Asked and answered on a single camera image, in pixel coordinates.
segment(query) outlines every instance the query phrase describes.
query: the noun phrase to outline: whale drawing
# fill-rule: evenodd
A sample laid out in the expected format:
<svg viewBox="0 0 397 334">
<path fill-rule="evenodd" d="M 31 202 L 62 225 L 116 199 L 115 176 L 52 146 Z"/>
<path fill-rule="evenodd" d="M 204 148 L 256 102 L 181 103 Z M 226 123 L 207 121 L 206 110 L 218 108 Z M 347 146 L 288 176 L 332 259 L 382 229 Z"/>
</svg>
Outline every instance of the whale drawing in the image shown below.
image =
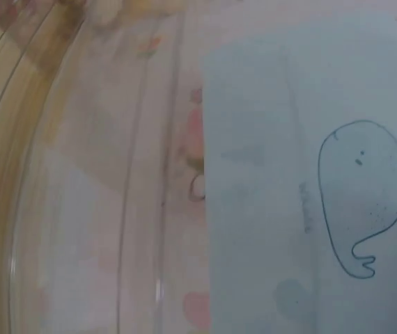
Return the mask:
<svg viewBox="0 0 397 334">
<path fill-rule="evenodd" d="M 397 140 L 382 125 L 357 120 L 322 143 L 318 181 L 334 254 L 353 278 L 375 275 L 375 256 L 355 247 L 397 222 Z"/>
</svg>

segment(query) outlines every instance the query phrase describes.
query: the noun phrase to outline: drawn whale eye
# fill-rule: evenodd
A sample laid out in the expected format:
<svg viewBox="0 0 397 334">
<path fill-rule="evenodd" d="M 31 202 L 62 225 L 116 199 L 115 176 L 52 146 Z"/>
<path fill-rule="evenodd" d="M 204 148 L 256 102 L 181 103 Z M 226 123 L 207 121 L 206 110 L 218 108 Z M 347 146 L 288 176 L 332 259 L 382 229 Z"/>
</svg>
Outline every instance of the drawn whale eye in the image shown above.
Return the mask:
<svg viewBox="0 0 397 334">
<path fill-rule="evenodd" d="M 361 160 L 359 160 L 359 159 L 356 159 L 356 160 L 355 160 L 355 163 L 356 163 L 358 166 L 363 166 L 363 162 L 362 162 Z"/>
</svg>

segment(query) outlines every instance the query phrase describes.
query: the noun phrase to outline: whale tail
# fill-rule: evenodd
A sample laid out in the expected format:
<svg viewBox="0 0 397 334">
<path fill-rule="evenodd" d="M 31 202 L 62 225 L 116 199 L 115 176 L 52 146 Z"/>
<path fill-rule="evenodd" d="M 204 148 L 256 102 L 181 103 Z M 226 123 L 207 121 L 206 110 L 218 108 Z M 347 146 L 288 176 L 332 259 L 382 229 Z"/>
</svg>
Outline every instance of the whale tail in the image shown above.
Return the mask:
<svg viewBox="0 0 397 334">
<path fill-rule="evenodd" d="M 375 275 L 375 269 L 371 264 L 375 262 L 375 256 L 357 256 L 355 255 L 354 245 L 350 252 L 345 252 L 344 257 L 336 255 L 344 271 L 353 278 L 367 279 Z"/>
</svg>

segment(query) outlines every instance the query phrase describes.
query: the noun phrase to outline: blue sticky note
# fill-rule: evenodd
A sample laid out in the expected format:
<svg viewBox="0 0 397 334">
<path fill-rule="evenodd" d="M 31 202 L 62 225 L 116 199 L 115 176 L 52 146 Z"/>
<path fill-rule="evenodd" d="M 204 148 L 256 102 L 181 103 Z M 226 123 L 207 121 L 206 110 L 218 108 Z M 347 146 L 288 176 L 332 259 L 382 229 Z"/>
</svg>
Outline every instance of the blue sticky note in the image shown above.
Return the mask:
<svg viewBox="0 0 397 334">
<path fill-rule="evenodd" d="M 332 55 L 318 47 L 336 43 L 337 56 L 348 60 L 377 38 L 397 40 L 395 19 L 355 13 L 234 42 L 205 59 L 212 333 L 316 332 L 317 252 L 308 217 L 315 208 L 296 93 L 299 75 L 310 83 L 314 69 L 297 59 L 311 51 L 327 65 L 318 67 L 321 76 L 333 75 Z"/>
</svg>

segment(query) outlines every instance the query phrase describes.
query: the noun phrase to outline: clear plastic container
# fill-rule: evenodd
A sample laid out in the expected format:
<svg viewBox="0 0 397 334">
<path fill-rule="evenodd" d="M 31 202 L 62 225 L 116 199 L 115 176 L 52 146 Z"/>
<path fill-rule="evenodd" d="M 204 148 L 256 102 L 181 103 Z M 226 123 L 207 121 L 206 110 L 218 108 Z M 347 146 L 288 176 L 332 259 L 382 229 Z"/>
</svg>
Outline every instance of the clear plastic container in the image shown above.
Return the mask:
<svg viewBox="0 0 397 334">
<path fill-rule="evenodd" d="M 210 330 L 200 64 L 251 30 L 203 23 L 238 2 L 103 30 L 36 0 L 0 26 L 0 333 Z"/>
</svg>

